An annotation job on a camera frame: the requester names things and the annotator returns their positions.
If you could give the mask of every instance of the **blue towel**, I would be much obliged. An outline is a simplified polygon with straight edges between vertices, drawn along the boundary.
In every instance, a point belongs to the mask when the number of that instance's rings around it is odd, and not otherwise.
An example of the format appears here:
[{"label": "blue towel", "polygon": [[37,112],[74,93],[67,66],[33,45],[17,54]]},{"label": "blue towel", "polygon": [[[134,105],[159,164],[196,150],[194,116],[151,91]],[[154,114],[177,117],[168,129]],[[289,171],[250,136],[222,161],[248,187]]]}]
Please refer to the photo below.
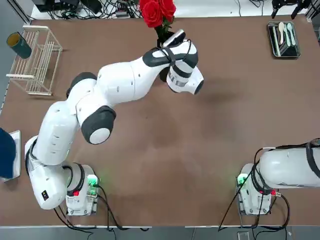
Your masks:
[{"label": "blue towel", "polygon": [[14,177],[14,161],[16,158],[16,143],[9,133],[0,127],[0,177]]}]

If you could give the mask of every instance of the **white wire rack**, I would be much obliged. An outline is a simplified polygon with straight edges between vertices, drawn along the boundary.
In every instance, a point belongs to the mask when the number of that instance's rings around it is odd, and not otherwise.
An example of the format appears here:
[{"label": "white wire rack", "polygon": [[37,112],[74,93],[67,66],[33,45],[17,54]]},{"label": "white wire rack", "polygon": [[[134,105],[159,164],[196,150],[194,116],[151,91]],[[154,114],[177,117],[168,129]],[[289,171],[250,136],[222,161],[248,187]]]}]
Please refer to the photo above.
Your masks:
[{"label": "white wire rack", "polygon": [[47,26],[24,25],[22,36],[31,56],[23,59],[17,55],[6,76],[30,95],[51,96],[62,46]]}]

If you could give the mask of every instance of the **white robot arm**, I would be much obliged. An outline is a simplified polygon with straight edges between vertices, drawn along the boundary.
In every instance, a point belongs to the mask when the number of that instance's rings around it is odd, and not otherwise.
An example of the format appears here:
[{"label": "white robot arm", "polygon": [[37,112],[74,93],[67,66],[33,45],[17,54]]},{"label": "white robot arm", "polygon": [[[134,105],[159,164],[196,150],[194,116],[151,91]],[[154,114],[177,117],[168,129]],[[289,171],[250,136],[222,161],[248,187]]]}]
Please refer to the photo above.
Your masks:
[{"label": "white robot arm", "polygon": [[245,215],[269,213],[276,189],[320,187],[319,139],[264,150],[256,166],[246,164],[237,177],[238,187],[243,185],[239,208]]},{"label": "white robot arm", "polygon": [[115,105],[143,98],[164,69],[174,92],[199,92],[204,78],[197,68],[198,52],[184,36],[179,31],[161,49],[151,49],[131,62],[106,65],[97,77],[79,74],[67,91],[67,100],[51,105],[38,136],[25,145],[26,170],[41,208],[56,208],[66,199],[70,215],[92,212],[95,202],[88,194],[88,176],[94,176],[94,171],[88,165],[63,165],[79,128],[90,144],[106,141],[114,127]]}]

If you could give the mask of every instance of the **green cup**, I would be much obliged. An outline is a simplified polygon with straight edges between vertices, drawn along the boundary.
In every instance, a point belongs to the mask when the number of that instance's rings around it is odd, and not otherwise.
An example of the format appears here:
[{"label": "green cup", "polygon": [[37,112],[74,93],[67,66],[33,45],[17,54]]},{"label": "green cup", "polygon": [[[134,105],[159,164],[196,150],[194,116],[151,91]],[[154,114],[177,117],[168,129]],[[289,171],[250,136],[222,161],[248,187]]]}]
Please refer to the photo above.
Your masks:
[{"label": "green cup", "polygon": [[27,59],[31,55],[31,47],[19,32],[12,33],[7,38],[6,44],[23,59]]}]

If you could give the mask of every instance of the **red rose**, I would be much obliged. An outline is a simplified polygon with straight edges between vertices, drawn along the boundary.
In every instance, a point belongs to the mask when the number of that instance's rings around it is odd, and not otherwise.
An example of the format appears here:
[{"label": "red rose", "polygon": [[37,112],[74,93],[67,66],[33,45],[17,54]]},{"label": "red rose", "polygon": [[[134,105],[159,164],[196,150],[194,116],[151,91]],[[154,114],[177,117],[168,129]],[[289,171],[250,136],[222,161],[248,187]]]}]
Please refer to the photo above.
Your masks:
[{"label": "red rose", "polygon": [[140,9],[149,28],[162,25],[163,16],[157,0],[140,0]]},{"label": "red rose", "polygon": [[160,9],[163,16],[171,23],[176,11],[173,0],[160,0]]}]

